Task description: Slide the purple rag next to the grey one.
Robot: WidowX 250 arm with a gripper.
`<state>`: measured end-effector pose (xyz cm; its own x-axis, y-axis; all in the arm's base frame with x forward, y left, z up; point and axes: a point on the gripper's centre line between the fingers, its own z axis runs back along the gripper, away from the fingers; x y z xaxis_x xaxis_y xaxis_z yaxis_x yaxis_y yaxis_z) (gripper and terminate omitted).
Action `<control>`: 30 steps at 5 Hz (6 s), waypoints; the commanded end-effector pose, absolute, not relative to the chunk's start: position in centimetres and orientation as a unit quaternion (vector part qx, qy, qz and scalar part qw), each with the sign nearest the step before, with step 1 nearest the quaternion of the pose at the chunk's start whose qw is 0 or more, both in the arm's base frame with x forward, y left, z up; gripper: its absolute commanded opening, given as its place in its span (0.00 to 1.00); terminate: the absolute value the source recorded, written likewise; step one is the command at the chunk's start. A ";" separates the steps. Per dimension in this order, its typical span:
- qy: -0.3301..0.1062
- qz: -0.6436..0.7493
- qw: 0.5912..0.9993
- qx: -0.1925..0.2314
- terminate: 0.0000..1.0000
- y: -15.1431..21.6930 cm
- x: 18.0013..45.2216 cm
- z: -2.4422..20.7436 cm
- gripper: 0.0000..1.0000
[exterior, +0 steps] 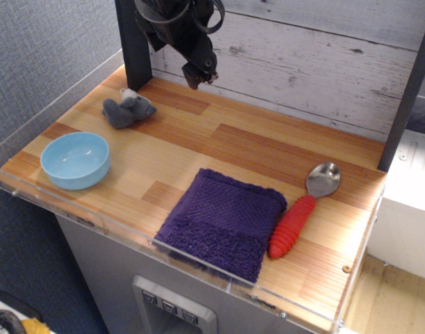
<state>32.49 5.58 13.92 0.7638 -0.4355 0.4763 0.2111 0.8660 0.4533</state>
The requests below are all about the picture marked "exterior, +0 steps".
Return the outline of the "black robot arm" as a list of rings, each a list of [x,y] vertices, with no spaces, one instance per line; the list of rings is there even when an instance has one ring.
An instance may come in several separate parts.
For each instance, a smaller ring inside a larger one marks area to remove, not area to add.
[[[209,35],[223,25],[222,1],[136,1],[135,6],[137,25],[153,50],[169,45],[184,57],[182,72],[191,89],[218,78]]]

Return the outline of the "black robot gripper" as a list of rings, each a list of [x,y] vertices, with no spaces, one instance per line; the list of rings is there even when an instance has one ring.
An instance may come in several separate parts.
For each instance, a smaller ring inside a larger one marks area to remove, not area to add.
[[[153,50],[169,45],[187,60],[182,72],[191,89],[198,89],[199,73],[208,84],[217,80],[217,58],[209,38],[218,30],[218,24],[209,24],[217,1],[136,1],[135,6],[137,25]]]

